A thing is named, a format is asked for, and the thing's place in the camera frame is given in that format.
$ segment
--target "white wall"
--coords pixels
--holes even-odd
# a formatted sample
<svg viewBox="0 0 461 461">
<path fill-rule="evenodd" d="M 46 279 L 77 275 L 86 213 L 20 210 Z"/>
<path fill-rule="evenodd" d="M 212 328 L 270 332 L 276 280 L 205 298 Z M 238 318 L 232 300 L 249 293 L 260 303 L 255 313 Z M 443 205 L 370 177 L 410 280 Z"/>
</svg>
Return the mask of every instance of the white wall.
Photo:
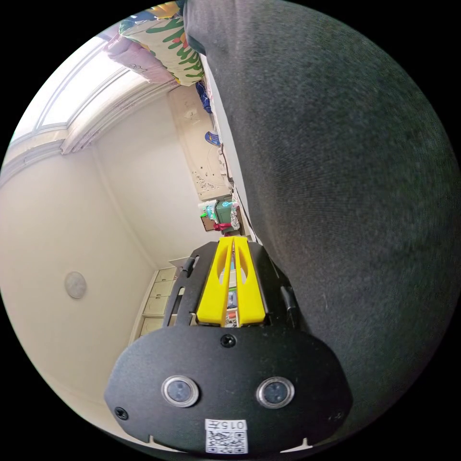
<svg viewBox="0 0 461 461">
<path fill-rule="evenodd" d="M 88 284 L 80 300 L 64 289 L 72 270 Z M 105 416 L 93 416 L 113 423 L 104 389 L 153 273 L 91 149 L 47 158 L 0 188 L 0 290 L 9 318 L 37 370 L 87 419 L 96 405 Z"/>
<path fill-rule="evenodd" d="M 95 148 L 116 201 L 157 268 L 219 239 L 220 232 L 205 232 L 200 220 L 166 96 L 122 120 Z"/>
</svg>

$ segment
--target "qr code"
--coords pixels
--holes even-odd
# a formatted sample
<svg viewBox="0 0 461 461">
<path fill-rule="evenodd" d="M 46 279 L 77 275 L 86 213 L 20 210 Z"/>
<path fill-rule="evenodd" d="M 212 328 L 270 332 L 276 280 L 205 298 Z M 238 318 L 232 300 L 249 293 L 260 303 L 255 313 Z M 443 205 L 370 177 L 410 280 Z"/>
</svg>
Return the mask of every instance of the qr code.
<svg viewBox="0 0 461 461">
<path fill-rule="evenodd" d="M 248 453 L 246 431 L 207 430 L 206 452 L 226 454 Z"/>
</svg>

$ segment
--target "cabinet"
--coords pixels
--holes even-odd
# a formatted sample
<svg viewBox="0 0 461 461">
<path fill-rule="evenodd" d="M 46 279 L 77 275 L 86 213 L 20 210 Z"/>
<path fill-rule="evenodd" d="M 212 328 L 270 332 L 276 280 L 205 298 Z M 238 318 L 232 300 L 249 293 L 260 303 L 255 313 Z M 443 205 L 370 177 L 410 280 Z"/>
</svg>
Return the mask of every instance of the cabinet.
<svg viewBox="0 0 461 461">
<path fill-rule="evenodd" d="M 167 267 L 155 271 L 141 303 L 128 345 L 141 336 L 162 328 L 177 271 L 177 267 Z M 172 327 L 175 321 L 176 315 L 173 314 L 168 326 Z M 197 325 L 195 316 L 191 320 L 191 325 Z"/>
<path fill-rule="evenodd" d="M 150 318 L 146 317 L 143 322 L 143 327 L 141 328 L 140 336 L 144 336 L 151 331 L 158 330 L 162 328 L 163 318 Z"/>
<path fill-rule="evenodd" d="M 152 291 L 150 292 L 150 296 L 157 297 L 157 296 L 169 296 L 171 293 L 171 289 L 173 288 L 173 279 L 166 282 L 155 282 L 154 286 L 152 287 Z"/>
<path fill-rule="evenodd" d="M 165 282 L 165 281 L 174 280 L 174 276 L 177 270 L 178 270 L 177 267 L 169 267 L 168 269 L 161 269 L 158 271 L 158 275 L 155 281 Z"/>
<path fill-rule="evenodd" d="M 144 309 L 144 315 L 152 317 L 163 317 L 165 314 L 165 308 L 167 307 L 168 299 L 168 296 L 159 296 L 156 298 L 150 297 L 147 300 L 147 304 Z"/>
</svg>

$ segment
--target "white cabinet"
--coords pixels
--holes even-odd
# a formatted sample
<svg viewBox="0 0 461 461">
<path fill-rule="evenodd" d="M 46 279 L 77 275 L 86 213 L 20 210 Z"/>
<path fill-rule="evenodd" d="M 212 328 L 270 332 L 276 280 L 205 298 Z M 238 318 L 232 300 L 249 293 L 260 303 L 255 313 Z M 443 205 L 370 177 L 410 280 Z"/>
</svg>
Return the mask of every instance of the white cabinet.
<svg viewBox="0 0 461 461">
<path fill-rule="evenodd" d="M 141 328 L 140 336 L 144 336 L 151 331 L 158 330 L 162 328 L 163 318 L 150 318 L 146 317 L 144 319 L 143 327 Z"/>
<path fill-rule="evenodd" d="M 156 282 L 166 282 L 174 279 L 177 267 L 169 267 L 168 269 L 161 269 L 158 271 Z"/>
<path fill-rule="evenodd" d="M 147 300 L 146 308 L 144 309 L 144 315 L 152 317 L 163 317 L 165 314 L 165 308 L 167 307 L 168 299 L 168 296 L 149 298 Z"/>
<path fill-rule="evenodd" d="M 170 319 L 170 323 L 168 323 L 169 327 L 172 327 L 176 323 L 176 317 L 177 316 L 178 316 L 177 314 L 172 314 L 171 319 Z"/>
<path fill-rule="evenodd" d="M 219 276 L 219 282 L 222 285 L 224 280 L 224 273 L 221 272 L 221 275 Z M 235 288 L 237 286 L 237 273 L 235 272 L 235 269 L 232 269 L 229 273 L 229 288 Z"/>
<path fill-rule="evenodd" d="M 169 296 L 173 288 L 173 280 L 168 282 L 155 282 L 150 295 L 152 297 Z"/>
</svg>

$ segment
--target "black background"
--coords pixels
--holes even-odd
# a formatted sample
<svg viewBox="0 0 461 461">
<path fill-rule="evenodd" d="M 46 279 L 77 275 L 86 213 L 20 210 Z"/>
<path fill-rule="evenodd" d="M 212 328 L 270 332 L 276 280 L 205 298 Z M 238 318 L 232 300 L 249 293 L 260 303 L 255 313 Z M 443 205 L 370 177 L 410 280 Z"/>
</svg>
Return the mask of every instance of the black background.
<svg viewBox="0 0 461 461">
<path fill-rule="evenodd" d="M 344 3 L 340 7 L 336 2 L 307 5 L 345 22 L 391 55 L 427 96 L 459 155 L 459 21 L 454 4 L 436 2 L 425 8 L 407 7 L 403 2 Z M 22 113 L 50 74 L 91 37 L 149 6 L 152 4 L 143 2 L 128 2 L 122 7 L 62 2 L 56 6 L 10 3 L 3 7 L 1 94 L 7 122 L 3 152 Z M 411 390 L 374 424 L 317 454 L 316 459 L 351 456 L 368 460 L 396 455 L 445 458 L 454 451 L 460 414 L 460 386 L 455 378 L 460 362 L 456 354 L 458 311 L 433 360 Z M 3 452 L 52 458 L 75 453 L 82 458 L 151 459 L 102 433 L 67 407 L 31 365 L 2 312 Z"/>
</svg>

